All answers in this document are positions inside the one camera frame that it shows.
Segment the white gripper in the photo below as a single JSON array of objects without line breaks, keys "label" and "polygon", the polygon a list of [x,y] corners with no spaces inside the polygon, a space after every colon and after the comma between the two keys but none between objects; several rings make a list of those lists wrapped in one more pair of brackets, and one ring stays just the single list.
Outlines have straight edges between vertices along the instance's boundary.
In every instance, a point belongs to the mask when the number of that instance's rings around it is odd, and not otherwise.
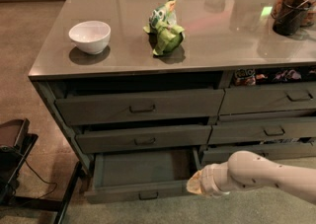
[{"label": "white gripper", "polygon": [[207,165],[200,171],[196,171],[187,182],[187,191],[197,195],[221,197],[228,195],[224,186],[228,185],[227,165]]}]

